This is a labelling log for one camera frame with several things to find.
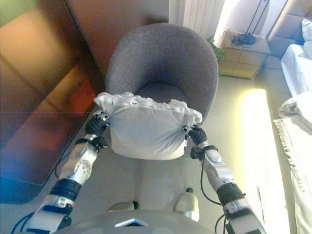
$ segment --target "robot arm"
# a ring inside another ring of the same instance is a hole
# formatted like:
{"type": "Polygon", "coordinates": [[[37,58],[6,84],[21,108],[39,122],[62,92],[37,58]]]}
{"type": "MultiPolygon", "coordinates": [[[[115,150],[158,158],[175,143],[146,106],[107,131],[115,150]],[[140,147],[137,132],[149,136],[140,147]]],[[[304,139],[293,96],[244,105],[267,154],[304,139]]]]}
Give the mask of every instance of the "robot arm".
{"type": "Polygon", "coordinates": [[[224,164],[217,148],[207,142],[205,132],[200,128],[185,128],[185,131],[197,146],[192,149],[191,157],[200,160],[229,221],[226,226],[228,233],[265,234],[264,227],[239,189],[231,170],[224,164]]]}
{"type": "Polygon", "coordinates": [[[99,150],[107,147],[101,135],[109,125],[108,118],[107,114],[98,111],[87,123],[87,135],[76,142],[58,181],[30,218],[25,231],[48,234],[71,224],[69,214],[80,188],[90,177],[99,150]]]}

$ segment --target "gray chair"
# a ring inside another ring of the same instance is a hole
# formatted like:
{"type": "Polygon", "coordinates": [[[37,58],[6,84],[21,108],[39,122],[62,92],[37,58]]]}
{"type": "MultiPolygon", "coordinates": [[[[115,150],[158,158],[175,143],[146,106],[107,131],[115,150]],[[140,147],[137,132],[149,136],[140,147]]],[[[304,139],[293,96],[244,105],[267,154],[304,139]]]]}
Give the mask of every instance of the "gray chair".
{"type": "Polygon", "coordinates": [[[203,115],[211,108],[218,65],[209,43],[183,26],[157,23],[128,33],[112,55],[106,92],[156,102],[177,99],[203,115]]]}

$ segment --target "wooden cabinet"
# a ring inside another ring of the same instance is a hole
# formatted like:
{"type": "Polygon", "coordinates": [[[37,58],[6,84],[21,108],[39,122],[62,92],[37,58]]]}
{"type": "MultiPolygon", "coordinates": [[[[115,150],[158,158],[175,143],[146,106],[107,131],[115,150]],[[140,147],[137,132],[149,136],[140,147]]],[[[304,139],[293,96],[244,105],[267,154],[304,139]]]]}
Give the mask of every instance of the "wooden cabinet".
{"type": "Polygon", "coordinates": [[[226,75],[254,78],[270,54],[268,43],[263,36],[255,36],[253,45],[233,45],[232,39],[237,35],[237,32],[224,32],[221,48],[227,58],[220,62],[219,70],[226,75]]]}

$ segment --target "green plant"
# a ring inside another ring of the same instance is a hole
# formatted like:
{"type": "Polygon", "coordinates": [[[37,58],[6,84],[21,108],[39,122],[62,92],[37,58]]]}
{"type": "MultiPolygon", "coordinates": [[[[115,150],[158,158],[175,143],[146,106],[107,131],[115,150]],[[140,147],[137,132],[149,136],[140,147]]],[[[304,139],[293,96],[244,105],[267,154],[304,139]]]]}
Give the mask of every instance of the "green plant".
{"type": "Polygon", "coordinates": [[[224,50],[220,49],[219,47],[216,47],[214,44],[214,37],[211,36],[207,39],[207,42],[211,45],[212,49],[214,50],[214,54],[216,56],[216,60],[218,63],[220,63],[221,59],[224,59],[227,57],[224,50]]]}

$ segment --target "chair seat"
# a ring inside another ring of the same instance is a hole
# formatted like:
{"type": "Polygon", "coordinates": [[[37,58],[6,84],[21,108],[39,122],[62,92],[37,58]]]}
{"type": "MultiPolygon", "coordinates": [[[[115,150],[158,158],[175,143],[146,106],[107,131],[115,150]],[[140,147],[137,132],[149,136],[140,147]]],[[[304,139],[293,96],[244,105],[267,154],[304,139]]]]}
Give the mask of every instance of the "chair seat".
{"type": "Polygon", "coordinates": [[[135,95],[140,95],[143,98],[151,98],[159,103],[168,103],[171,99],[175,99],[178,101],[184,101],[188,104],[188,99],[181,88],[163,82],[143,85],[135,95]]]}

